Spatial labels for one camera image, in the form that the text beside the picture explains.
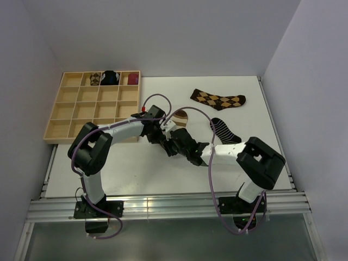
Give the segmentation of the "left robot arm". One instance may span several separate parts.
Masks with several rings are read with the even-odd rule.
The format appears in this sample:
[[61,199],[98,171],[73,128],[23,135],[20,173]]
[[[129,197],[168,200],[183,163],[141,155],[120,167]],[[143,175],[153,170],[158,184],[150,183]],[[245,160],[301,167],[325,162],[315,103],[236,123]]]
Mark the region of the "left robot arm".
[[160,144],[166,139],[160,129],[165,112],[153,105],[148,111],[109,125],[86,123],[71,147],[68,157],[73,172],[82,179],[84,198],[88,201],[86,211],[93,217],[105,213],[105,193],[101,182],[104,167],[112,145],[133,137],[146,137],[152,144]]

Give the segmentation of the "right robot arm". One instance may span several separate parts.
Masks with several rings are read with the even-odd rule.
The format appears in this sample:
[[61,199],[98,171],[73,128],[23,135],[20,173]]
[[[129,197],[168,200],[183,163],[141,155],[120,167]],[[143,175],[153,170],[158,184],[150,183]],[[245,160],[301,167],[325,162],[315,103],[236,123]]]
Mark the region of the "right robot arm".
[[272,190],[285,166],[285,158],[258,137],[246,142],[213,145],[196,142],[185,128],[162,127],[170,155],[180,154],[195,166],[238,165],[248,176],[235,199],[241,212],[253,207],[254,201],[264,190]]

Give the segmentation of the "tan brown striped sock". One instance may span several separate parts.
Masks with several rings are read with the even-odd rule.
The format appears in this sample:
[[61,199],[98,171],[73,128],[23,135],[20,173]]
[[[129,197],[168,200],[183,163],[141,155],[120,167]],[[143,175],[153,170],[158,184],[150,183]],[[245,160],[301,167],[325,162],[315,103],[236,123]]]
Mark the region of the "tan brown striped sock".
[[188,123],[188,115],[184,110],[179,110],[170,120],[176,123],[177,129],[171,132],[170,139],[166,138],[166,141],[164,141],[164,147],[162,148],[167,154],[172,156],[179,152],[188,136],[187,130],[185,129]]

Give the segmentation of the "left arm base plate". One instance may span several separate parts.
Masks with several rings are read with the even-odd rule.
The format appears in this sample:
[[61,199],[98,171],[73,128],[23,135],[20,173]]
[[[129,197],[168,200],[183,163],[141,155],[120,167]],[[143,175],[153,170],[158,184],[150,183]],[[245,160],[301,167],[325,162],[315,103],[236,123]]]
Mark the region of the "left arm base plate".
[[109,227],[110,219],[114,216],[121,218],[123,214],[123,201],[104,201],[92,207],[82,197],[75,205],[73,218],[85,220],[85,231],[92,235],[101,235]]

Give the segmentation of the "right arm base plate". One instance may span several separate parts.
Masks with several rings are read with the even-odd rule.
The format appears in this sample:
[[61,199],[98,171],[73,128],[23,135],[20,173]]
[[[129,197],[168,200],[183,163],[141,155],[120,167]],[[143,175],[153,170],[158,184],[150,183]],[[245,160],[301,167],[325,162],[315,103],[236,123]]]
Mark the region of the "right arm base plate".
[[262,223],[266,216],[267,211],[267,198],[266,195],[263,195],[259,204],[257,204],[260,196],[257,196],[252,203],[248,203],[238,196],[228,196],[228,197],[219,197],[218,198],[218,208],[220,214],[248,214],[248,216],[237,216],[233,218],[233,222],[238,229],[243,229],[254,211],[254,208],[257,207],[254,217],[251,219],[251,223],[248,226],[248,231],[256,229],[256,227]]

